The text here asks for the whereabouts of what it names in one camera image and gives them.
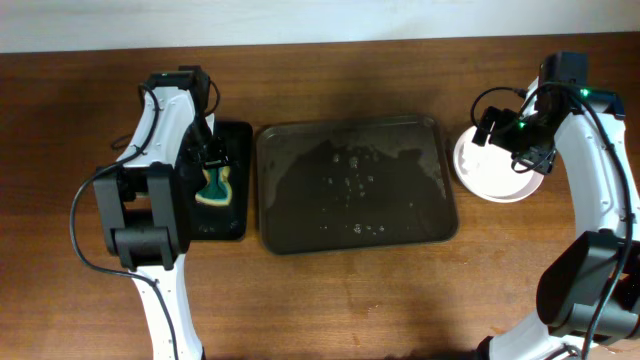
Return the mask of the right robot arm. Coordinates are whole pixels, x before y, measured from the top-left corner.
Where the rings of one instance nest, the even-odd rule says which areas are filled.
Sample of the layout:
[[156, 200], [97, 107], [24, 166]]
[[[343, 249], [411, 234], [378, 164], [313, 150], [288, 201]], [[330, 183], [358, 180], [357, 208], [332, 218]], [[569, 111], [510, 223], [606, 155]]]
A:
[[471, 120], [474, 144], [507, 151], [515, 172], [551, 172], [562, 158], [575, 241], [541, 276], [536, 309], [485, 338], [479, 359], [585, 359], [639, 337], [639, 192], [625, 148], [625, 111], [613, 91], [587, 83], [588, 58], [561, 51], [539, 66], [518, 111]]

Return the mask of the white plate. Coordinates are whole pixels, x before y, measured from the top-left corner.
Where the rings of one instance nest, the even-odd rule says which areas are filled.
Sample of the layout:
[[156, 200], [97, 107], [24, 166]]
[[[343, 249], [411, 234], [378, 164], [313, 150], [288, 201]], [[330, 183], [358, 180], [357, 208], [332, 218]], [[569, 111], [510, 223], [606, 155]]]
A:
[[453, 168], [461, 183], [473, 194], [496, 203], [514, 203], [532, 195], [544, 176], [530, 171], [516, 173], [506, 150], [472, 142], [476, 128], [465, 130], [452, 152]]

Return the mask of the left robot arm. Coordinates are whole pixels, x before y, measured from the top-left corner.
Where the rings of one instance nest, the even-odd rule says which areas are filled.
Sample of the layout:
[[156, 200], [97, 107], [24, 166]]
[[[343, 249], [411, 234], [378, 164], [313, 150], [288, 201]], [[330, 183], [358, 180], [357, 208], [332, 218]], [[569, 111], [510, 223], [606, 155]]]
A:
[[91, 181], [107, 250], [138, 291], [155, 359], [205, 356], [185, 262], [191, 206], [225, 207], [233, 195], [229, 157], [208, 105], [215, 88], [198, 66], [150, 75], [138, 90], [143, 110], [129, 144]]

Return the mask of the green yellow sponge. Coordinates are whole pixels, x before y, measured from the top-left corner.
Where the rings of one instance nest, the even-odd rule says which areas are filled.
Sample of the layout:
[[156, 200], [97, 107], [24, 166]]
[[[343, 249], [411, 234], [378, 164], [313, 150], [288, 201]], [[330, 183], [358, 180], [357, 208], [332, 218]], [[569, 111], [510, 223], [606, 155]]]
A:
[[231, 169], [223, 166], [215, 169], [203, 169], [206, 180], [205, 186], [195, 194], [195, 200], [206, 206], [229, 206], [233, 196], [233, 190], [229, 182]]

